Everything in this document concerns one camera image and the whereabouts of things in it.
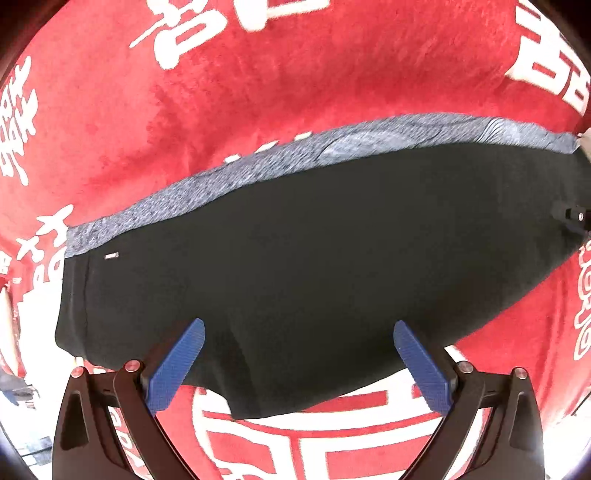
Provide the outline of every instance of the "black fabric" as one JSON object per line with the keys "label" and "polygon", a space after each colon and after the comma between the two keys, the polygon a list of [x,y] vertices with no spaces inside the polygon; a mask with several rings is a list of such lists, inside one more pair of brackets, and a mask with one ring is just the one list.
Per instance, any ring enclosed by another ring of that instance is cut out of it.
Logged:
{"label": "black fabric", "polygon": [[67,259],[56,341],[118,369],[199,317],[186,383],[298,411],[400,370],[396,320],[449,345],[519,300],[582,243],[550,210],[590,181],[580,152],[457,144],[247,186]]}

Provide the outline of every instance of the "silver rivet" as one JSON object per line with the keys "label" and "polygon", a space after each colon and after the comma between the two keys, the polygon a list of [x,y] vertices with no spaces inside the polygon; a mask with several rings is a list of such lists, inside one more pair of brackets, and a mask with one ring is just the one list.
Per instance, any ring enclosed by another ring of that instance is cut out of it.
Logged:
{"label": "silver rivet", "polygon": [[515,369],[515,376],[517,378],[525,380],[527,378],[527,370],[525,368],[517,367]]}
{"label": "silver rivet", "polygon": [[470,362],[466,362],[465,360],[458,362],[457,367],[463,374],[471,374],[474,371],[474,365],[472,365]]}
{"label": "silver rivet", "polygon": [[76,367],[72,370],[72,377],[80,378],[82,375],[84,375],[84,367]]}
{"label": "silver rivet", "polygon": [[133,372],[137,372],[139,370],[139,360],[130,360],[125,364],[125,369],[131,374]]}

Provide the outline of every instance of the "textured blue grip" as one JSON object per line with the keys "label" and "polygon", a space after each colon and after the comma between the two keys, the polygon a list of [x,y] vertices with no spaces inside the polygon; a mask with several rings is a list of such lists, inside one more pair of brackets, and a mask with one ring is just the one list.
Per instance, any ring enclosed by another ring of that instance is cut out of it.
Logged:
{"label": "textured blue grip", "polygon": [[394,345],[429,408],[446,415],[453,403],[450,385],[425,347],[403,321],[394,325]]}
{"label": "textured blue grip", "polygon": [[152,415],[168,408],[204,343],[205,325],[195,319],[150,379],[145,400]]}

